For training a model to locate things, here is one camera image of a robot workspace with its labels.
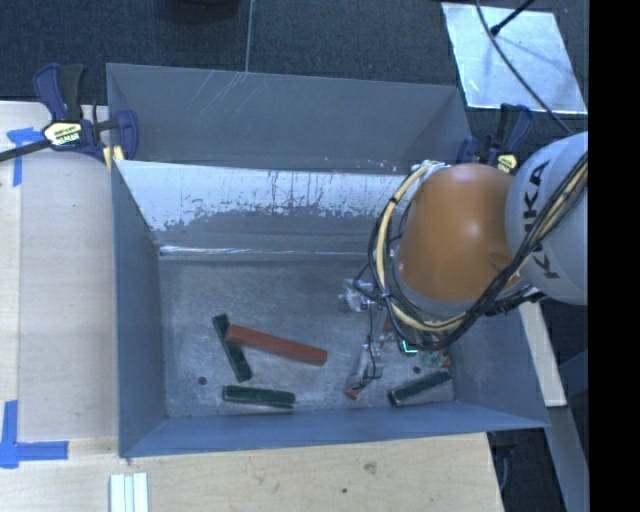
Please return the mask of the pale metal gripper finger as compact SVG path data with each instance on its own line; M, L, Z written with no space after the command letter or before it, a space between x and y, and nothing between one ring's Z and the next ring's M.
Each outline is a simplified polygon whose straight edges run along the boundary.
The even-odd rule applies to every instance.
M358 358L354 363L350 373L348 374L343 392L345 394L360 394L370 382L369 366L371 356L367 345L362 345L358 354Z
M361 279L345 279L338 295L338 308L343 313L381 311L383 304L379 290L373 282Z

